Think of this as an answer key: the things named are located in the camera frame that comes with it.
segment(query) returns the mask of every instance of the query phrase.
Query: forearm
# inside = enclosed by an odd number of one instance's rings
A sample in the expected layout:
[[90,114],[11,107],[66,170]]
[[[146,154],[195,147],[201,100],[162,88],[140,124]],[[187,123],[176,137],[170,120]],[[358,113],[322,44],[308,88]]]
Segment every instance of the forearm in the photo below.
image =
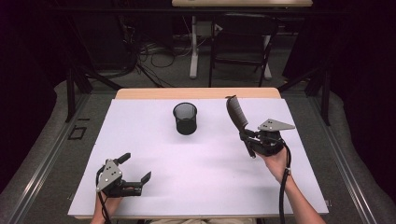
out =
[[288,196],[297,223],[325,223],[322,217],[300,192],[291,175],[286,182],[285,192]]

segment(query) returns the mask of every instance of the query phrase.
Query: black cup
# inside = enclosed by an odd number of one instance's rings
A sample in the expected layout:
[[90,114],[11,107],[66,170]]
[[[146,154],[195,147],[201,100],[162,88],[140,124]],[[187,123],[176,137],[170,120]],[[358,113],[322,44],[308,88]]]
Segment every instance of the black cup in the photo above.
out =
[[179,133],[189,135],[197,129],[197,108],[190,103],[181,103],[175,106],[176,129]]

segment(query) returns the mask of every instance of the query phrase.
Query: person's right hand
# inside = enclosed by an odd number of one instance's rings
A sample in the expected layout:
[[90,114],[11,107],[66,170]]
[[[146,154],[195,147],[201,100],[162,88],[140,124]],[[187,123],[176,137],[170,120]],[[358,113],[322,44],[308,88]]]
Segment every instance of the person's right hand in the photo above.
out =
[[259,155],[265,161],[265,165],[268,167],[271,174],[275,177],[277,182],[280,183],[286,168],[286,149],[283,147],[277,154],[273,156],[267,157],[260,153],[256,153],[256,155]]

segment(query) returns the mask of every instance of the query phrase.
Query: black chair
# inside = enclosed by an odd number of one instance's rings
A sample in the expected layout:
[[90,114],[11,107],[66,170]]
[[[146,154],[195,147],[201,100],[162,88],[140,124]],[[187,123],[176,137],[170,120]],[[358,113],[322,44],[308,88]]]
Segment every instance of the black chair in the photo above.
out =
[[225,13],[212,22],[209,87],[215,63],[256,66],[262,69],[259,87],[264,79],[265,67],[278,24],[276,19],[247,13]]

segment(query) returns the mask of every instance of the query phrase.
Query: human arm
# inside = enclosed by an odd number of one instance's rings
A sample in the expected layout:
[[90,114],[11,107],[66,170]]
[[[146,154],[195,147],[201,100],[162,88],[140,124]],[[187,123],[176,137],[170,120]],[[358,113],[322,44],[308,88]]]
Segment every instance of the human arm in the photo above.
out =
[[[106,195],[102,192],[101,194],[102,194],[102,198],[106,200],[105,205],[108,215],[112,217],[116,212],[117,208],[119,207],[122,197],[106,199]],[[104,224],[104,223],[105,223],[105,218],[103,217],[102,214],[102,204],[100,203],[99,196],[96,194],[95,210],[93,212],[91,224]]]
[[[257,153],[257,155],[264,159],[266,166],[279,183],[282,181],[283,173],[286,167],[286,154],[287,151],[285,148],[280,150],[280,152],[278,152],[276,155],[269,157]],[[318,212],[300,192],[297,184],[294,182],[292,175],[289,175],[287,178],[285,192],[288,196],[291,209],[293,210],[297,223],[325,223]]]

